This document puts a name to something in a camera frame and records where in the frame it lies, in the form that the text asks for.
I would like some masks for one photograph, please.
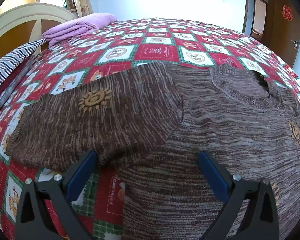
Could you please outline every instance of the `embroidered sun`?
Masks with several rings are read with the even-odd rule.
[[[272,187],[272,191],[273,191],[274,198],[275,198],[275,204],[277,206],[279,206],[279,202],[278,202],[278,199],[279,199],[279,188],[278,188],[278,186],[276,185],[275,182],[271,184],[271,187]]]
[[[299,127],[292,121],[289,121],[290,130],[292,131],[291,137],[296,139],[296,143],[300,146],[300,130]]]
[[[111,96],[109,95],[112,90],[108,88],[104,90],[94,90],[83,95],[83,98],[80,99],[79,108],[83,109],[83,114],[88,110],[89,113],[93,108],[99,110],[100,105],[105,106],[107,104],[106,100],[109,100]]]

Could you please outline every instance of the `sweater neckline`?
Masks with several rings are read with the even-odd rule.
[[[251,81],[260,81],[262,75],[259,72],[251,70],[242,70],[233,67],[229,64],[211,67],[209,68],[209,70],[211,81],[214,84],[214,86],[221,90],[229,98],[255,109],[274,110],[279,108],[281,102],[281,95],[277,90],[276,85],[272,82],[269,82],[264,79],[268,86],[269,95],[266,97],[256,98],[253,96],[244,95],[239,91],[233,89],[231,87],[231,84],[225,80],[226,76],[234,75],[251,79]]]

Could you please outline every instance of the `brown sweater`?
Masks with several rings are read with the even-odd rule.
[[[222,207],[197,166],[202,150],[230,173],[271,181],[281,239],[300,218],[300,107],[256,72],[148,64],[44,95],[7,154],[64,170],[88,148],[126,183],[123,239],[200,238]]]

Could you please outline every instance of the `headboard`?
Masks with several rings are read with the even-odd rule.
[[[76,19],[68,10],[47,3],[29,3],[0,15],[0,58],[18,46],[41,39],[42,33],[60,23]],[[47,43],[35,54],[47,48]]]

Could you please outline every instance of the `metal bolt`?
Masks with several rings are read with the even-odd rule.
[[[59,180],[62,179],[62,175],[61,175],[61,174],[56,174],[56,175],[54,175],[53,179],[54,179],[55,181],[59,181]]]
[[[234,179],[235,181],[239,181],[241,179],[241,176],[239,174],[233,174],[232,179]]]
[[[32,182],[32,179],[30,179],[30,178],[26,179],[26,181],[25,181],[25,183],[26,183],[27,185],[29,185],[31,182]]]
[[[266,185],[269,185],[270,181],[268,179],[262,179],[262,183],[266,184]]]

